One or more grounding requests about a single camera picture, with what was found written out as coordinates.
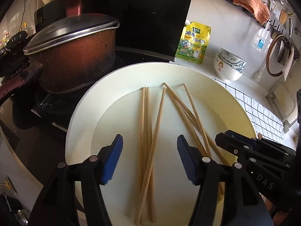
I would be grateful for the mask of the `right hand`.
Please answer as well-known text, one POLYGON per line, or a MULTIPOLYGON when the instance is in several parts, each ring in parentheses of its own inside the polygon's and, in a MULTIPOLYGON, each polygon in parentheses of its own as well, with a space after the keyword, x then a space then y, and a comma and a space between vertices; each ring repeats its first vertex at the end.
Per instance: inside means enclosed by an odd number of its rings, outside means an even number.
POLYGON ((261 198, 263 199, 263 202, 264 202, 265 206, 267 207, 268 212, 270 213, 273 224, 281 225, 281 223, 285 220, 285 218, 288 216, 289 213, 279 210, 276 206, 273 205, 273 203, 271 201, 269 201, 262 194, 261 194, 261 198))

